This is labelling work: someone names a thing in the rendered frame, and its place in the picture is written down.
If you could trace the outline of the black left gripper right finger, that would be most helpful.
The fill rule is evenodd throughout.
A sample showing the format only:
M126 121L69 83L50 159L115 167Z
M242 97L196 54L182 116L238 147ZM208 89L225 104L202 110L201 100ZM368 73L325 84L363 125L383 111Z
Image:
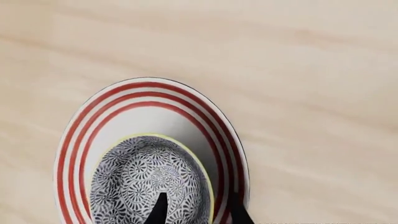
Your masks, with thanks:
M232 224L254 224L237 193L229 195L228 208Z

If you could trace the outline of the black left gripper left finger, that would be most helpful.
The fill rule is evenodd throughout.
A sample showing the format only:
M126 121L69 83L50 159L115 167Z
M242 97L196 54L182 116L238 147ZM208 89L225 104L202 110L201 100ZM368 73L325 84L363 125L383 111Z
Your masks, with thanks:
M162 192L145 220L144 224L165 224L167 218L168 201L167 194Z

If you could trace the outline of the white plate with red rings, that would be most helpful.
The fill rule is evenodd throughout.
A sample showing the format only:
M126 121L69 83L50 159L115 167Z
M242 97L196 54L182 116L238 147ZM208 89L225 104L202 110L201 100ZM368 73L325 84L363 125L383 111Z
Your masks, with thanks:
M89 193L104 154L125 138L161 134L187 146L204 165L215 194L214 224L232 224L228 196L249 202L249 167L222 111L195 89L164 78L132 78L97 92L77 110L57 149L53 181L61 224L92 224Z

